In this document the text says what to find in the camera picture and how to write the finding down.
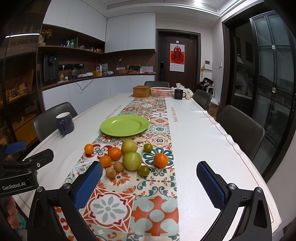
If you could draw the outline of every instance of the mug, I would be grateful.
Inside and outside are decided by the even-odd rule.
[[[186,96],[186,93],[183,92],[183,90],[175,89],[175,97],[174,98],[176,100],[181,100],[185,97],[185,96],[183,96],[183,94],[185,94],[185,96]]]
[[[57,117],[57,128],[61,135],[68,134],[74,131],[74,121],[70,112],[59,114]]]

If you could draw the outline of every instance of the finger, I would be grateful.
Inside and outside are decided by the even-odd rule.
[[[17,229],[20,223],[17,217],[17,211],[15,211],[11,216],[9,216],[7,218],[7,221],[13,229]]]
[[[13,197],[10,197],[10,199],[6,205],[6,210],[7,210],[8,214],[12,215],[15,211],[15,208],[16,208],[15,201],[14,201]]]

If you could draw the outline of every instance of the blue mug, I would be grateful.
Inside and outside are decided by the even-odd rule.
[[[74,121],[70,112],[59,114],[57,117],[57,128],[61,135],[68,134],[74,131]]]

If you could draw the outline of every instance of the white plastic basket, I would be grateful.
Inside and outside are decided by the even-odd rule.
[[[155,97],[172,97],[174,90],[167,87],[151,87],[151,95]]]

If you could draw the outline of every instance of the patterned table runner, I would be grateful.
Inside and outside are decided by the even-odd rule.
[[[150,126],[143,133],[130,137],[101,134],[92,143],[93,154],[84,154],[65,182],[72,183],[94,160],[106,155],[109,148],[121,149],[126,139],[138,144],[142,165],[150,167],[150,174],[141,177],[137,172],[124,169],[109,179],[104,168],[86,207],[79,212],[100,241],[179,241],[177,187],[165,99],[152,96],[134,98],[119,115],[144,116],[150,121]],[[145,143],[153,145],[150,153],[144,152]],[[163,169],[153,163],[157,153],[163,153],[169,159]],[[56,208],[56,211],[68,239],[76,240],[61,209]]]

